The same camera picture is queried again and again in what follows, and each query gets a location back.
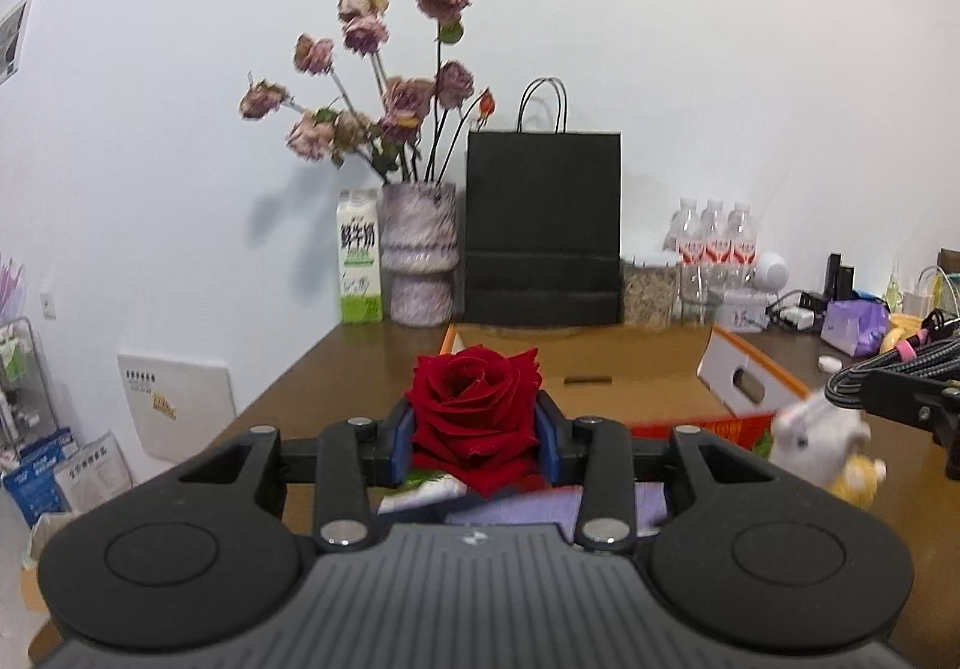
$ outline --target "bag handle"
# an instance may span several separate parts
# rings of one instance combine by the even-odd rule
[[[568,112],[568,96],[566,95],[566,86],[563,84],[563,79],[557,78],[557,76],[541,76],[541,78],[535,78],[529,84],[527,88],[523,91],[523,95],[520,97],[520,109],[517,111],[517,133],[523,132],[523,112],[526,111],[527,103],[530,102],[530,98],[533,97],[534,92],[544,84],[549,84],[553,87],[553,92],[557,96],[557,124],[554,126],[554,133],[562,132],[560,130],[560,116],[563,115],[563,132],[566,132],[566,113]]]

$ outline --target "floor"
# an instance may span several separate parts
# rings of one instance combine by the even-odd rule
[[[10,494],[0,487],[0,667],[27,669],[27,646],[46,617],[30,613],[20,600],[20,559],[27,524]]]

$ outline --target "purple package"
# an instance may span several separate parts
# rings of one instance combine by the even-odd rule
[[[875,355],[887,333],[888,317],[878,301],[833,301],[827,306],[820,338],[852,358]]]
[[[445,522],[458,526],[556,523],[566,540],[573,541],[582,492],[582,487],[557,487],[522,493],[489,501],[473,509],[450,512]],[[637,535],[656,533],[659,530],[656,526],[666,518],[664,486],[659,482],[638,482],[634,493],[637,497]]]

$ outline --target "red rose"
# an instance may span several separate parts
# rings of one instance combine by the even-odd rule
[[[536,349],[504,358],[483,346],[421,357],[407,400],[417,468],[452,474],[483,496],[538,472]]]

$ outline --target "metal screw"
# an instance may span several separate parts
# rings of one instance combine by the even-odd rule
[[[320,538],[328,544],[349,547],[367,538],[367,526],[356,520],[331,520],[320,529]]]
[[[613,544],[630,535],[630,526],[615,517],[595,517],[584,523],[584,536],[590,541]]]

